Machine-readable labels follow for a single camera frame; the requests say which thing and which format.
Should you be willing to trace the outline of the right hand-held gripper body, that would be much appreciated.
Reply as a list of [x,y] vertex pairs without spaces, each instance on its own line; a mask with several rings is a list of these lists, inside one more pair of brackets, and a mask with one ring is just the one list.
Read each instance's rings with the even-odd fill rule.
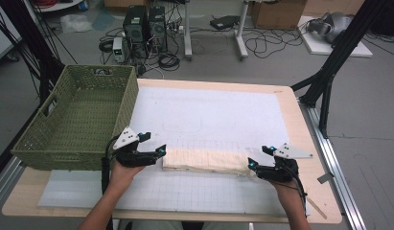
[[313,158],[313,154],[285,143],[276,148],[272,157],[274,165],[262,166],[258,163],[256,175],[264,180],[289,182],[299,174],[297,159]]

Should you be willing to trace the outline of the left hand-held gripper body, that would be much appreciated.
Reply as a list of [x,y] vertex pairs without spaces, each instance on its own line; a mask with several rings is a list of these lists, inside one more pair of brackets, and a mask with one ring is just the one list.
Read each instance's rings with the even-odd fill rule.
[[157,161],[155,152],[139,151],[139,133],[126,126],[113,145],[116,160],[124,167],[135,168],[154,165]]

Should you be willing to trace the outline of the cream egg print cloth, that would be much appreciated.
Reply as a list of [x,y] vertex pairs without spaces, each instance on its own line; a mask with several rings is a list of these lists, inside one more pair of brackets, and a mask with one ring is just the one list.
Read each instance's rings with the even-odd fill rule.
[[202,173],[249,174],[248,154],[207,149],[169,149],[163,157],[164,170]]

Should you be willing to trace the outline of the green woven basket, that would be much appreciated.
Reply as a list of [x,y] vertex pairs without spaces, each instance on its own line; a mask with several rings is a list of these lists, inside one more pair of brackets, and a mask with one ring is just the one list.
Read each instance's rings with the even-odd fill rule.
[[12,149],[36,170],[98,171],[129,125],[139,86],[131,66],[67,65]]

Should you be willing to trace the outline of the person's left hand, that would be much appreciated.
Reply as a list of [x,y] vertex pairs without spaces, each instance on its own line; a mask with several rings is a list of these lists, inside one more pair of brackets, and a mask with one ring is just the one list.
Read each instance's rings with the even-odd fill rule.
[[134,176],[142,171],[144,167],[128,168],[124,167],[118,161],[114,162],[112,175],[110,177],[109,185],[115,190],[122,190],[128,188],[134,179]]

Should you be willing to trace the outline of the person's right hand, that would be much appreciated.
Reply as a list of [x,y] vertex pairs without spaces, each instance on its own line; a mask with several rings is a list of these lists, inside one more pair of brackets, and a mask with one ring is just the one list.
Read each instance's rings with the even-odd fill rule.
[[303,199],[294,179],[289,182],[270,180],[269,183],[275,188],[279,201],[285,209],[303,207]]

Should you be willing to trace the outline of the grey tape piece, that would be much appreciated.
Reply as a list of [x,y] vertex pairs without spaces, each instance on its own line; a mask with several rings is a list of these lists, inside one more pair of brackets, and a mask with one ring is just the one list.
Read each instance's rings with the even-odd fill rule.
[[323,184],[323,183],[325,183],[325,182],[327,182],[327,181],[331,181],[334,177],[335,177],[335,176],[334,176],[331,172],[327,172],[327,173],[325,173],[325,174],[319,176],[319,177],[317,178],[317,181],[318,181],[320,184]]

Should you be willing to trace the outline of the small white power supply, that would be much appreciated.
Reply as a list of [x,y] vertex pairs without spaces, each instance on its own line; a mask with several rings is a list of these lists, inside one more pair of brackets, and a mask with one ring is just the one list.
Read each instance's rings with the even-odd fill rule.
[[121,37],[113,39],[112,52],[116,62],[123,63],[125,61],[124,42]]

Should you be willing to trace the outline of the black computer tower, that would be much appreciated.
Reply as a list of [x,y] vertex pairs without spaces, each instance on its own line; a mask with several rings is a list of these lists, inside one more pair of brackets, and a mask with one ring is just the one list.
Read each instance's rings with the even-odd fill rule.
[[130,5],[123,23],[127,45],[133,58],[146,58],[146,40],[149,38],[147,8]]
[[150,7],[149,22],[151,28],[152,47],[159,53],[166,53],[168,51],[168,46],[165,8],[161,6]]

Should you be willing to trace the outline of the white floor board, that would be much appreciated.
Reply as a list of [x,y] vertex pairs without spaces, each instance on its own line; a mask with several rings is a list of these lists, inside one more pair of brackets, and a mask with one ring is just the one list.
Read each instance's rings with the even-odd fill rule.
[[[308,23],[312,19],[311,16],[302,16],[298,22],[299,32],[312,55],[328,56],[333,51],[332,45],[317,33],[307,31]],[[350,55],[351,58],[371,58],[372,56],[372,52],[362,42],[357,45]]]

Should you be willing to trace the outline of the black metal stand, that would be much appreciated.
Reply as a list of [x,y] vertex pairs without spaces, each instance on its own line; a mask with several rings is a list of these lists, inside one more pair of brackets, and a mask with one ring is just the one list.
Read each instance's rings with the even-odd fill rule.
[[318,128],[325,139],[329,138],[327,126],[332,86],[336,74],[363,39],[370,26],[392,1],[364,0],[348,29],[343,33],[322,67],[311,77],[291,87],[293,91],[297,91],[308,86],[307,92],[299,98],[299,102],[306,107],[315,108],[318,99],[322,98]]
[[[39,97],[39,104],[44,104],[53,91],[65,65],[48,45],[23,0],[0,0],[0,7],[0,31],[22,57],[31,77],[38,80],[39,87],[36,89],[36,93]],[[19,43],[6,26],[2,13],[15,27],[27,49]]]

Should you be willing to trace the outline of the clear plastic bag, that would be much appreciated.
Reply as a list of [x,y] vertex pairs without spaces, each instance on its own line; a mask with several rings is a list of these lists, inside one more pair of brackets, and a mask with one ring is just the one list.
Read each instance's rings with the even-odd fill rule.
[[92,24],[85,15],[67,14],[60,18],[62,31],[65,34],[84,33],[92,29]]

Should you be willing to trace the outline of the flat black box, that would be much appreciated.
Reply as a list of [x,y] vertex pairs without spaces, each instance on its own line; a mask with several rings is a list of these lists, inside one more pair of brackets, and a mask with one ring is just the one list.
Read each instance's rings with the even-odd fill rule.
[[210,25],[217,30],[224,30],[238,25],[240,18],[236,15],[226,15],[210,21]]

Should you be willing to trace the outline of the brown cardboard box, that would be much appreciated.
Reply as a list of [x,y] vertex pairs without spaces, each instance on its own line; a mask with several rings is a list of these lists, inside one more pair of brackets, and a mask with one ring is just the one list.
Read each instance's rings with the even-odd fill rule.
[[308,0],[276,0],[255,2],[252,8],[252,22],[257,29],[294,30]]
[[321,16],[325,12],[355,15],[365,0],[308,0],[304,15]]

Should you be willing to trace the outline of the grey rounded device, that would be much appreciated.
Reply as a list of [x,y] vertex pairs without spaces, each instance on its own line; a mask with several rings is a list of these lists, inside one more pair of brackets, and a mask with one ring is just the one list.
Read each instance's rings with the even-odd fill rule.
[[352,18],[342,12],[326,12],[323,16],[309,22],[308,31],[317,33],[327,42],[333,43],[351,22]]

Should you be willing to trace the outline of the white cabinet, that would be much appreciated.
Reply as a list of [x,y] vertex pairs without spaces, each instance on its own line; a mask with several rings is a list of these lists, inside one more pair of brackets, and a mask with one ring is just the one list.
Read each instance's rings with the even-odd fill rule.
[[[14,38],[17,41],[21,40],[21,36],[16,30],[16,28],[13,26],[11,21],[8,19],[6,14],[3,12],[3,10],[0,7],[0,23],[4,23],[6,28],[11,32],[11,34],[14,36]],[[0,30],[0,59],[3,58],[13,47],[13,44],[11,41],[5,36],[5,34]]]

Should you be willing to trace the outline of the aluminium rail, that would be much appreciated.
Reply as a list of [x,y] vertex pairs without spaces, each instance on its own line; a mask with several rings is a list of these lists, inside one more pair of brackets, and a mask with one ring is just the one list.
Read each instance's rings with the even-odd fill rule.
[[23,171],[22,161],[17,157],[13,156],[5,165],[4,169],[0,172],[0,203]]
[[320,155],[327,172],[332,176],[330,181],[333,184],[338,196],[338,205],[341,215],[345,218],[351,230],[367,230],[364,220],[361,216],[357,203],[351,193],[346,181],[345,175],[337,160],[335,150],[329,138],[325,138],[320,130],[320,116],[315,108],[300,105],[302,112],[309,120],[308,124],[313,131],[315,141],[319,146]]

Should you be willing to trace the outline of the white desk frame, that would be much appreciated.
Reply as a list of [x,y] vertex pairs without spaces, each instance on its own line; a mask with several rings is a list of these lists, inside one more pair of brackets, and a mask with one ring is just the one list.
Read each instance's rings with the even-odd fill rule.
[[[184,55],[187,60],[193,59],[193,48],[192,48],[192,40],[191,40],[191,31],[190,31],[190,2],[191,0],[184,0],[185,5],[185,16],[184,16]],[[242,8],[240,13],[240,22],[237,30],[234,31],[234,36],[239,47],[241,59],[245,59],[248,57],[248,53],[243,41],[243,29],[244,22],[247,16],[249,0],[242,0]]]

